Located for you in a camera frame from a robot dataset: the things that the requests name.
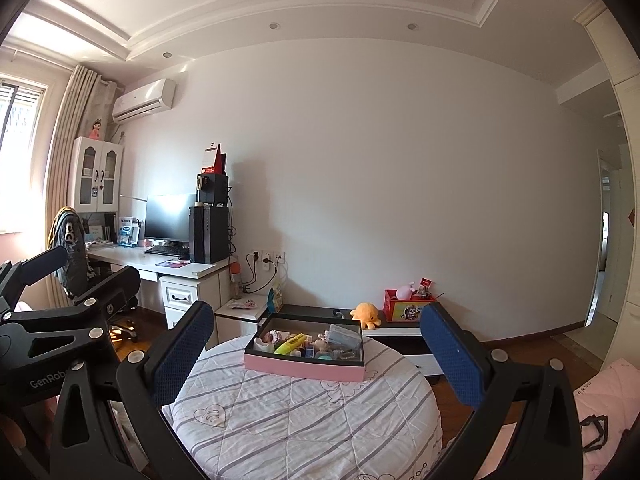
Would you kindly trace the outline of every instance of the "keyboard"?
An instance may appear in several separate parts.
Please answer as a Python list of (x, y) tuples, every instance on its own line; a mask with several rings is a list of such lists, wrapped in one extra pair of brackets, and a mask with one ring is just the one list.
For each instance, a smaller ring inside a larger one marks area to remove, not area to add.
[(184, 256), (189, 257), (189, 250), (182, 247), (171, 247), (167, 245), (154, 245), (147, 249), (145, 254), (159, 254), (160, 256), (174, 256), (176, 258)]

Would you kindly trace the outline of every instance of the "bed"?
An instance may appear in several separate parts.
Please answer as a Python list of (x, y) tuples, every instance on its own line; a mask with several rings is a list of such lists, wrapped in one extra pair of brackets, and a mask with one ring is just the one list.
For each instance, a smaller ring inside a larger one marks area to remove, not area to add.
[(431, 468), (440, 413), (401, 354), (365, 338), (364, 382), (313, 381), (246, 370), (251, 337), (203, 352), (162, 409), (210, 478), (408, 480)]

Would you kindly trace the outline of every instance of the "air conditioner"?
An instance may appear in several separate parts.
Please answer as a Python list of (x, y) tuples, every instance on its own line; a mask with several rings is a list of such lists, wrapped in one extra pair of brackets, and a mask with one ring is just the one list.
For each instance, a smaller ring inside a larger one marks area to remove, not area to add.
[(118, 97), (113, 105), (113, 120), (126, 123), (145, 115), (170, 110), (174, 102), (175, 81), (160, 79)]

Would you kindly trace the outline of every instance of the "baseboard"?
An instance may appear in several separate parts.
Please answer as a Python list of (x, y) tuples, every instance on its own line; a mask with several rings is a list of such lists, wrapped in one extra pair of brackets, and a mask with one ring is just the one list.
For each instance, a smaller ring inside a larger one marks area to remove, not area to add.
[(571, 325), (559, 326), (558, 328), (552, 328), (551, 330), (545, 330), (544, 332), (533, 332), (531, 334), (519, 335), (516, 337), (508, 337), (506, 339), (493, 339), (491, 341), (482, 341), (482, 346), (485, 348), (500, 348), (501, 346), (505, 346), (513, 343), (520, 343), (523, 341), (531, 341), (533, 339), (541, 339), (543, 337), (551, 337), (557, 334), (563, 334), (565, 332), (569, 332), (570, 330), (575, 330), (576, 328), (582, 328), (584, 326), (584, 321), (579, 321), (577, 323), (571, 323)]

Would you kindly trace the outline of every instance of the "stuffed toy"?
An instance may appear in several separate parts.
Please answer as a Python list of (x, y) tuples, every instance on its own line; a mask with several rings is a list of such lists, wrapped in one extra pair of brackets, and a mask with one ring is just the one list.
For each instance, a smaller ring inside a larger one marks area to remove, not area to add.
[(375, 330), (382, 324), (382, 321), (378, 319), (378, 309), (372, 303), (361, 303), (350, 314), (351, 319), (360, 321), (360, 326), (363, 330), (366, 328)]

